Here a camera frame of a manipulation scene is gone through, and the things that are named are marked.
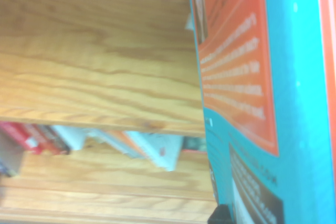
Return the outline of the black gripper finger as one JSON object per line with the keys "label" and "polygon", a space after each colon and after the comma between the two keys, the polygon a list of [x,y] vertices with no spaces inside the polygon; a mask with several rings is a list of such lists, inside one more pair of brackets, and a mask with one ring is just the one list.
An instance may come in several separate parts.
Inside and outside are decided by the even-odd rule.
{"label": "black gripper finger", "polygon": [[225,204],[218,205],[207,220],[208,224],[233,224],[229,207]]}

